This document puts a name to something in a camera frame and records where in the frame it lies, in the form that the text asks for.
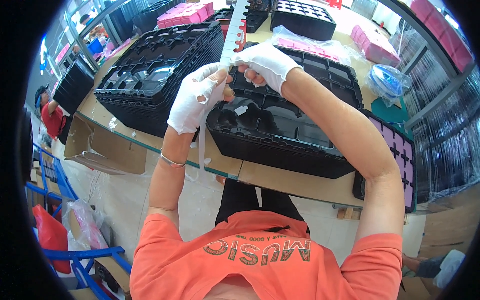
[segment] silver bracelet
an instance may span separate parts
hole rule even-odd
[[[174,163],[173,161],[169,160],[168,158],[166,158],[165,156],[163,156],[163,153],[162,153],[162,149],[160,149],[160,158],[163,159],[164,162],[166,162],[169,166],[171,166],[172,168],[183,168],[187,162],[184,162],[183,164],[177,164],[177,163]]]

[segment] red shirt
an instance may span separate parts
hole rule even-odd
[[[285,225],[290,229],[263,231]],[[339,267],[332,251],[310,240],[306,229],[305,222],[273,212],[244,211],[184,242],[170,219],[151,214],[134,253],[132,298],[201,300],[230,276],[243,276],[262,300],[397,298],[401,236],[362,238]]]
[[[57,106],[52,115],[48,113],[48,104],[42,108],[42,120],[51,137],[57,137],[65,126],[66,118],[63,118],[63,111]]]

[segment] white floor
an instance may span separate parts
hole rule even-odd
[[[54,142],[53,154],[63,159],[64,146]],[[95,204],[106,215],[106,221],[114,232],[113,246],[122,246],[126,258],[133,260],[133,251],[148,207],[148,187],[158,154],[147,153],[144,176],[108,175],[91,170],[72,161],[62,161],[64,171],[78,197]],[[187,166],[187,174],[195,178],[197,169]],[[185,180],[179,201],[180,235],[185,241],[192,240],[214,227],[222,198],[223,185],[209,178],[206,186]],[[331,249],[338,264],[349,255],[357,231],[358,221],[338,220],[337,210],[331,204],[291,197],[300,214],[308,223],[311,238]],[[403,252],[417,256],[420,249],[425,215],[408,216],[403,233]]]

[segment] red stool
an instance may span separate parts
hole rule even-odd
[[[338,10],[342,8],[342,0],[329,0],[330,7],[336,7]]]

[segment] person's hand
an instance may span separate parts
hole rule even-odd
[[[233,80],[227,71],[217,71],[219,66],[218,62],[210,63],[182,80],[167,120],[178,134],[196,132],[205,113],[211,111],[218,101],[233,100],[234,92],[228,84],[223,90],[216,88]]]
[[[282,84],[293,68],[301,68],[291,57],[269,43],[260,43],[235,53],[230,62],[238,66],[255,87],[268,84],[282,96]]]

